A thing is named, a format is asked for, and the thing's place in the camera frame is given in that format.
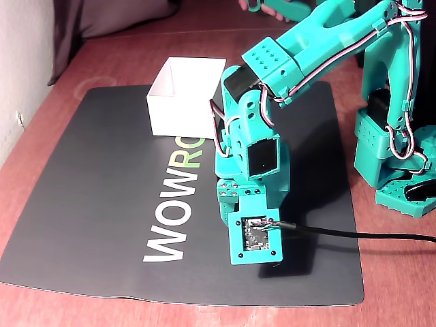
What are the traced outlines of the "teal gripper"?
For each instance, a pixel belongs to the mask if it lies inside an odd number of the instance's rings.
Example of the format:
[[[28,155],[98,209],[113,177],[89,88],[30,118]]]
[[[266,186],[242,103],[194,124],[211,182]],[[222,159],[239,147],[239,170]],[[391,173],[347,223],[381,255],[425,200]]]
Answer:
[[[228,214],[247,211],[250,203],[264,201],[266,188],[249,176],[249,164],[244,154],[224,155],[215,151],[217,200],[221,220],[228,226]],[[267,207],[279,208],[290,191],[290,175],[277,173],[267,181]]]

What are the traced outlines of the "person's hand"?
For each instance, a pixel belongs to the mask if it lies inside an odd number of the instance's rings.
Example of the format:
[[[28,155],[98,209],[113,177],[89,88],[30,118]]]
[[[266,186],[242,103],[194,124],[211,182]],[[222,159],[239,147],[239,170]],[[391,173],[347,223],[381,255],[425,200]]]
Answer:
[[[238,0],[238,4],[243,11],[247,11],[249,9],[249,4],[245,0]],[[290,22],[289,18],[284,17],[281,13],[277,12],[271,7],[266,6],[265,4],[261,4],[261,10],[263,13],[276,18],[278,21]]]

